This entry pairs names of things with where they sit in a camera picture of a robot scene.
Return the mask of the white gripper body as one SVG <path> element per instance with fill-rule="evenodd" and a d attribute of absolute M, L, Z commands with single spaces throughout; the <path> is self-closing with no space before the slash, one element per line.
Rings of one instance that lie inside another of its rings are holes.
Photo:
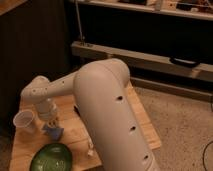
<path fill-rule="evenodd" d="M 44 122 L 57 120 L 57 105 L 52 99 L 48 98 L 35 104 L 35 109 L 40 120 Z"/>

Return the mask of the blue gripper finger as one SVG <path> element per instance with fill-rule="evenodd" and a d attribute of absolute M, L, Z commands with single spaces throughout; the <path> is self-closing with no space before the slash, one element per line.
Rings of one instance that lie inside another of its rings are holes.
<path fill-rule="evenodd" d="M 59 140 L 63 134 L 64 129 L 61 127 L 49 127 L 47 124 L 44 124 L 42 130 L 46 135 L 48 135 L 52 140 Z"/>

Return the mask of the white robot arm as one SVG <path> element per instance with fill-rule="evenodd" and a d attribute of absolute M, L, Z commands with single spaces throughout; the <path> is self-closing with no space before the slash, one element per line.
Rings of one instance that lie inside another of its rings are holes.
<path fill-rule="evenodd" d="M 33 79 L 21 92 L 31 103 L 72 94 L 105 171 L 160 171 L 125 91 L 128 66 L 94 61 L 49 83 Z"/>

